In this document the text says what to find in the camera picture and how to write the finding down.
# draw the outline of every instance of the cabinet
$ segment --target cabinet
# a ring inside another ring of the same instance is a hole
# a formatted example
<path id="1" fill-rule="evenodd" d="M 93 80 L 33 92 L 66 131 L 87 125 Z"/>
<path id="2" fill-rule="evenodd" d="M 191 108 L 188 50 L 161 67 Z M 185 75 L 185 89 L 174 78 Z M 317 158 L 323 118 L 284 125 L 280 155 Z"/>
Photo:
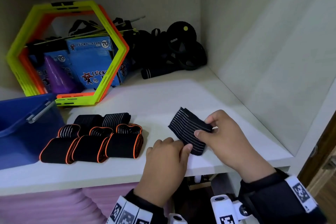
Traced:
<path id="1" fill-rule="evenodd" d="M 69 0 L 2 0 L 0 50 L 5 55 L 30 5 Z M 166 30 L 175 21 L 194 26 L 208 65 L 143 80 L 139 74 L 91 107 L 66 114 L 129 112 L 143 126 L 140 157 L 97 163 L 37 162 L 0 171 L 0 195 L 137 182 L 145 150 L 174 134 L 167 127 L 179 107 L 199 118 L 225 110 L 273 166 L 297 175 L 336 110 L 336 0 L 94 0 L 111 18 L 137 29 Z M 64 31 L 65 21 L 53 30 Z M 21 93 L 1 59 L 0 99 Z M 232 172 L 206 149 L 191 156 L 187 176 Z"/>

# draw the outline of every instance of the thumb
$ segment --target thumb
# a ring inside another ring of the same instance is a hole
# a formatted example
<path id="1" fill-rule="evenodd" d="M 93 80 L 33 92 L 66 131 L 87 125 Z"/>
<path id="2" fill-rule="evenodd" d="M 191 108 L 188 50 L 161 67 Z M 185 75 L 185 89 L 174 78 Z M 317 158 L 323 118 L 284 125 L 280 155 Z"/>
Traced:
<path id="1" fill-rule="evenodd" d="M 181 150 L 180 163 L 182 163 L 182 165 L 184 165 L 185 168 L 187 168 L 188 158 L 189 158 L 189 155 L 192 149 L 193 149 L 193 145 L 187 144 Z"/>
<path id="2" fill-rule="evenodd" d="M 210 141 L 211 141 L 210 139 L 211 139 L 211 136 L 212 136 L 211 133 L 205 132 L 204 130 L 196 130 L 194 132 L 194 135 L 197 139 L 199 139 L 203 143 L 205 143 L 207 145 L 210 144 Z"/>

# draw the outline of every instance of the black sleeve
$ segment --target black sleeve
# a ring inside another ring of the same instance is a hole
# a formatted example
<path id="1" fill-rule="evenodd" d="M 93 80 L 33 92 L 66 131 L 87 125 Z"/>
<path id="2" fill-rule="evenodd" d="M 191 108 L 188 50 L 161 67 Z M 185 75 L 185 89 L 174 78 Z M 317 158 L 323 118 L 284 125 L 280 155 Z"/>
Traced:
<path id="1" fill-rule="evenodd" d="M 166 224 L 168 222 L 168 218 L 166 218 L 163 214 L 163 208 L 158 207 L 142 199 L 141 197 L 134 195 L 133 189 L 130 192 L 128 192 L 128 194 L 125 196 L 125 199 L 135 204 L 139 208 L 153 213 L 153 217 L 150 224 Z"/>
<path id="2" fill-rule="evenodd" d="M 325 224 L 321 210 L 316 207 L 306 213 L 285 179 L 288 175 L 279 169 L 261 180 L 241 181 L 238 199 L 256 217 L 260 224 Z"/>

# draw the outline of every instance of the stack of pink mats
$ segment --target stack of pink mats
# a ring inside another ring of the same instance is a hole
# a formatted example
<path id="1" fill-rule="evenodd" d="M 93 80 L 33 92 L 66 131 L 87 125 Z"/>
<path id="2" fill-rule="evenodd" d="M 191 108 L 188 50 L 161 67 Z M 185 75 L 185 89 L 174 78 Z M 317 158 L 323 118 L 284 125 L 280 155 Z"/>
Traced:
<path id="1" fill-rule="evenodd" d="M 107 219 L 82 189 L 0 197 L 6 224 L 105 224 Z"/>
<path id="2" fill-rule="evenodd" d="M 134 189 L 138 183 L 124 183 L 115 185 L 106 185 L 98 187 L 83 188 L 83 193 L 95 202 L 101 212 L 108 218 L 116 204 L 119 196 L 126 194 Z"/>

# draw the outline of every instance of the hand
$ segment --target hand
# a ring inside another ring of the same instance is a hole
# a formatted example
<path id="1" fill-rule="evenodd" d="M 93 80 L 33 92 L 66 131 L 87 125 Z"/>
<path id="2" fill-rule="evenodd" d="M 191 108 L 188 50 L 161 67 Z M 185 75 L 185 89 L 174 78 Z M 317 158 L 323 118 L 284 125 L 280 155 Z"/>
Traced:
<path id="1" fill-rule="evenodd" d="M 180 186 L 187 171 L 192 144 L 168 137 L 157 140 L 146 152 L 146 165 L 134 194 L 163 207 Z"/>
<path id="2" fill-rule="evenodd" d="M 196 130 L 195 137 L 206 143 L 225 165 L 235 169 L 245 182 L 253 182 L 275 172 L 225 111 L 212 113 L 205 123 L 218 128 L 214 133 Z"/>

